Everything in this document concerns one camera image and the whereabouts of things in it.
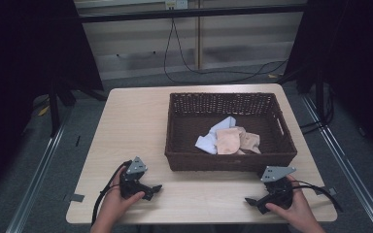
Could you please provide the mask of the metal floor rail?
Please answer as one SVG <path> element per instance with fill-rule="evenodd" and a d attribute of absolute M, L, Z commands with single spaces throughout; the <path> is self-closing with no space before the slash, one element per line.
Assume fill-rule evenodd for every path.
<path fill-rule="evenodd" d="M 54 135 L 51 136 L 33 178 L 23 194 L 22 199 L 17 206 L 15 214 L 12 217 L 5 233 L 22 233 L 24 225 L 31 213 L 32 207 L 36 202 L 37 195 L 42 186 L 44 178 L 49 170 L 53 156 L 64 134 L 65 125 L 69 121 L 72 112 L 73 107 L 68 107 L 65 110 L 65 113 L 61 118 L 60 125 L 58 126 L 58 129 L 55 131 Z"/>
<path fill-rule="evenodd" d="M 327 125 L 319 122 L 319 114 L 316 105 L 308 95 L 303 95 L 302 100 L 314 123 L 318 125 L 320 133 L 331 150 L 332 155 L 343 171 L 357 199 L 368 214 L 373 223 L 373 196 L 362 182 L 353 164 L 345 154 L 336 137 Z"/>

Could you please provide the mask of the person's left hand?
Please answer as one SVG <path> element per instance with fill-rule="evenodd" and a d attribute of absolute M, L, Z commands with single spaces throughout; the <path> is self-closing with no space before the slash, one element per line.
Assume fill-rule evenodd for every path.
<path fill-rule="evenodd" d="M 140 191 L 129 198 L 123 198 L 120 194 L 120 174 L 126 169 L 125 166 L 119 169 L 107 191 L 98 213 L 96 222 L 104 226 L 113 226 L 137 201 L 141 200 L 145 192 Z"/>

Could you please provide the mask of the brown wicker basket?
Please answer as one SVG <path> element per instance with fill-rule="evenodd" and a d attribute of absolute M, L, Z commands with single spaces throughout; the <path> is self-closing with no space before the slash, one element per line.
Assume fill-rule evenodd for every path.
<path fill-rule="evenodd" d="M 227 117 L 260 137 L 258 152 L 211 154 L 195 145 Z M 261 173 L 268 165 L 289 165 L 297 150 L 273 93 L 190 92 L 170 95 L 165 155 L 173 171 Z"/>

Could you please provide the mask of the beige sock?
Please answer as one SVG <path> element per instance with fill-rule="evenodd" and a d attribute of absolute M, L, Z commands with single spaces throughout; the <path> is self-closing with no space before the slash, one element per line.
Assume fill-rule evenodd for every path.
<path fill-rule="evenodd" d="M 260 136 L 255 133 L 247 132 L 244 127 L 237 127 L 240 139 L 240 153 L 244 154 L 246 151 L 254 153 L 261 153 L 259 149 Z"/>

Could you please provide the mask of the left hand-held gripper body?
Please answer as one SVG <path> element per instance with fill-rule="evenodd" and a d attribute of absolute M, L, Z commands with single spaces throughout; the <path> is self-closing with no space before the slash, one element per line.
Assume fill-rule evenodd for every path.
<path fill-rule="evenodd" d="M 124 163 L 125 170 L 119 176 L 120 194 L 127 199 L 138 192 L 148 193 L 148 188 L 139 180 L 148 170 L 139 156 Z"/>

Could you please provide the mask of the black metal stand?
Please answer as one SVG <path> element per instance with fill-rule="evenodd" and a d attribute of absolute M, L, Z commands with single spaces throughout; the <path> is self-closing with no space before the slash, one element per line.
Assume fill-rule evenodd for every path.
<path fill-rule="evenodd" d="M 98 101 L 106 101 L 107 97 L 101 94 L 103 90 L 104 86 L 101 80 L 98 80 L 96 84 L 89 84 L 88 82 L 77 81 L 67 77 L 51 78 L 48 86 L 48 101 L 46 103 L 51 113 L 51 136 L 54 137 L 61 127 L 58 102 L 61 102 L 65 107 L 73 107 L 77 102 L 74 95 L 75 91 L 82 92 Z"/>
<path fill-rule="evenodd" d="M 314 128 L 305 131 L 305 134 L 315 130 L 322 130 L 323 128 L 327 127 L 333 119 L 334 108 L 331 93 L 328 94 L 328 100 L 324 101 L 324 81 L 322 70 L 318 69 L 313 75 L 308 75 L 308 68 L 301 68 L 289 72 L 288 74 L 284 74 L 277 80 L 277 84 L 284 84 L 290 81 L 297 81 L 297 89 L 301 94 L 307 93 L 312 86 L 315 87 L 315 107 L 317 119 L 312 123 L 301 126 L 301 128 L 305 128 L 314 125 Z"/>

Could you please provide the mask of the black curtain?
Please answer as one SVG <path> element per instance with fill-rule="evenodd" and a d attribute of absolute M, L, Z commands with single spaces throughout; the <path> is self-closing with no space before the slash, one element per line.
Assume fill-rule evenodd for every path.
<path fill-rule="evenodd" d="M 285 76 L 328 83 L 373 139 L 373 0 L 306 0 Z"/>
<path fill-rule="evenodd" d="M 101 90 L 74 0 L 0 0 L 0 176 L 30 120 L 35 98 L 71 104 L 73 89 Z"/>

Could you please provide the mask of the peach sock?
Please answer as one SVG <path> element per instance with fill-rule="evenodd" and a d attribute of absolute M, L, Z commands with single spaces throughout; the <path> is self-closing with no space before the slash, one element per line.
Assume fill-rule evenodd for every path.
<path fill-rule="evenodd" d="M 233 154 L 240 148 L 240 131 L 237 128 L 220 129 L 217 131 L 218 154 Z"/>

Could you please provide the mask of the light blue sock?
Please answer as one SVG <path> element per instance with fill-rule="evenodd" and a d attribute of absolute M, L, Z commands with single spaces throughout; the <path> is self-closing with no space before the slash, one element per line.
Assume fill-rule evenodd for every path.
<path fill-rule="evenodd" d="M 210 128 L 208 134 L 199 136 L 195 142 L 195 146 L 200 150 L 206 151 L 209 154 L 216 154 L 218 152 L 216 143 L 218 141 L 217 131 L 228 129 L 236 125 L 236 119 L 233 116 L 228 116 L 224 120 L 218 122 Z"/>

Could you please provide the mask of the grey tape piece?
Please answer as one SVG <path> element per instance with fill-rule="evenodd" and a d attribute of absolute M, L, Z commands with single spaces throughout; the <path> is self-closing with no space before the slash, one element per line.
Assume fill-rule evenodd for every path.
<path fill-rule="evenodd" d="M 325 186 L 322 186 L 318 190 L 316 190 L 317 195 L 322 195 L 325 193 L 328 193 L 331 196 L 335 196 L 337 194 L 337 190 L 335 187 L 325 187 Z"/>
<path fill-rule="evenodd" d="M 79 202 L 79 203 L 82 203 L 84 201 L 84 196 L 81 195 L 81 194 L 76 194 L 76 193 L 72 193 L 72 194 L 66 194 L 63 198 L 64 201 L 66 202 Z"/>

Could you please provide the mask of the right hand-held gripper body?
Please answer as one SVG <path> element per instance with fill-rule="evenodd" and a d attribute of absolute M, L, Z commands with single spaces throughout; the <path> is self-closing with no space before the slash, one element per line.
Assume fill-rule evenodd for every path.
<path fill-rule="evenodd" d="M 267 166 L 261 181 L 268 194 L 259 200 L 260 203 L 273 203 L 283 209 L 292 204 L 292 184 L 287 175 L 295 172 L 294 167 Z"/>

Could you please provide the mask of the person's right hand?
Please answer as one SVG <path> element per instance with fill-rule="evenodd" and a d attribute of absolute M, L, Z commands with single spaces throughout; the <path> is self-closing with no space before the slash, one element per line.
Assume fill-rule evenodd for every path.
<path fill-rule="evenodd" d="M 295 216 L 314 216 L 308 204 L 308 201 L 303 194 L 303 191 L 300 189 L 296 189 L 293 192 L 292 204 L 287 210 L 273 203 L 267 203 L 265 206 L 269 209 L 269 211 L 282 217 L 289 224 L 290 224 L 289 221 Z"/>

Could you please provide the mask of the white wall socket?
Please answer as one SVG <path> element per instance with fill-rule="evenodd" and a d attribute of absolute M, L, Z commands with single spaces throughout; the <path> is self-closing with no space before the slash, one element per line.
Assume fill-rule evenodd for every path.
<path fill-rule="evenodd" d="M 187 8 L 187 0 L 165 0 L 166 10 L 186 10 Z"/>

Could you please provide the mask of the black horizontal bar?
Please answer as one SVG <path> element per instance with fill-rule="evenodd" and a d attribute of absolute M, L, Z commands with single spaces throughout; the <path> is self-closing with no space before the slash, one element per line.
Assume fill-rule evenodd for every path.
<path fill-rule="evenodd" d="M 184 17 L 218 17 L 218 16 L 280 14 L 280 13 L 304 12 L 307 9 L 308 9 L 307 4 L 292 4 L 292 5 L 267 5 L 267 6 L 234 7 L 234 8 L 163 10 L 163 11 L 153 11 L 153 12 L 135 12 L 135 13 L 122 13 L 122 14 L 82 15 L 77 18 L 77 21 L 80 23 L 94 23 L 94 22 L 109 22 L 109 21 L 184 18 Z"/>

